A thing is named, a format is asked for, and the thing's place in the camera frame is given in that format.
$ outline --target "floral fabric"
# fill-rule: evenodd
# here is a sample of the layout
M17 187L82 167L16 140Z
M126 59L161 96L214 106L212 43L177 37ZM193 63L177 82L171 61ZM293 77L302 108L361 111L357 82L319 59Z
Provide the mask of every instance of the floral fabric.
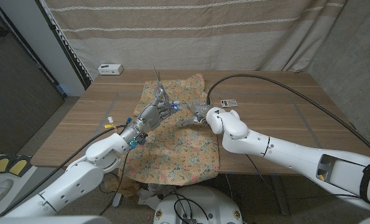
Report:
M181 102L183 111L163 121L156 130L148 133L143 146L129 152L126 177L144 183L170 185L189 185L216 177L219 171L216 136L205 124L181 127L183 121L193 116L186 103L206 101L202 74L161 83L170 100ZM145 82L134 116L152 101L156 85L157 81Z

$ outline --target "striped curtain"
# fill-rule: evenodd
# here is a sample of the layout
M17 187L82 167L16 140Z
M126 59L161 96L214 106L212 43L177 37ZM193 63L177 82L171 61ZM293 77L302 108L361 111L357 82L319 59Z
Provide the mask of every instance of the striped curtain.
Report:
M45 0L96 76L124 69L300 71L346 0Z

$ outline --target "calculator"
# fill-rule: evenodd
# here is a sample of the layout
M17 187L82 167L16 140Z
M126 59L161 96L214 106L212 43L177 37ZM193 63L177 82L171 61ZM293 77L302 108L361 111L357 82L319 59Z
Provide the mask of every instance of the calculator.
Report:
M222 107L235 107L237 106L236 100L221 100Z

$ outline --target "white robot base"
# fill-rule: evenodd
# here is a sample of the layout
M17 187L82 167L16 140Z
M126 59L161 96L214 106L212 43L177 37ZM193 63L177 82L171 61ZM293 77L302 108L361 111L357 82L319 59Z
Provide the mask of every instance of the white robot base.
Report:
M177 190L177 194L183 195L185 198L193 200L204 209L205 213L195 203L186 200L181 200L182 205L177 202L175 209L178 214L189 223L203 224L242 224L240 209L236 203L224 193L211 187L192 185L183 187ZM176 215L174 204L178 198L183 198L179 195L168 195L159 203L154 214L154 224L173 224L182 223L181 219Z

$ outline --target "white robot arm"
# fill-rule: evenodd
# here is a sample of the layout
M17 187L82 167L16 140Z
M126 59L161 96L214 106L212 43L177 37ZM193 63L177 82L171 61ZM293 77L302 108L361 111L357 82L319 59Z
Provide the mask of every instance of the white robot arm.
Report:
M169 101L160 83L155 88L155 97L140 113L137 119L121 134L92 144L85 156L72 162L65 173L39 194L30 198L4 217L42 217L56 214L65 205L95 189L101 183L104 173L111 172L120 163L120 154L127 154L138 144L144 144L147 132L182 110L179 101Z
M370 157L338 150L318 149L266 136L248 129L237 112L206 104L191 105L196 116L184 122L206 119L215 134L223 132L223 147L233 153L263 157L293 169L338 198L370 210Z

